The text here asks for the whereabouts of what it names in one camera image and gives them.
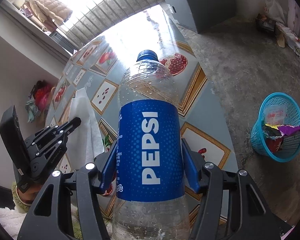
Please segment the person's left hand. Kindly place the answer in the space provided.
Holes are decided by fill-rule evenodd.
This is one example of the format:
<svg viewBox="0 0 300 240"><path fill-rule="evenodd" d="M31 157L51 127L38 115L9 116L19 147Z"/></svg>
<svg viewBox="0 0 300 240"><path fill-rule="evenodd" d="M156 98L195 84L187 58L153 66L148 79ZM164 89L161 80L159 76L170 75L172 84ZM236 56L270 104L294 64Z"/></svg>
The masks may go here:
<svg viewBox="0 0 300 240"><path fill-rule="evenodd" d="M22 193L18 187L16 187L16 193L18 198L25 204L32 204L34 199L36 198L38 192L41 190L41 184L33 184L31 185L27 191Z"/></svg>

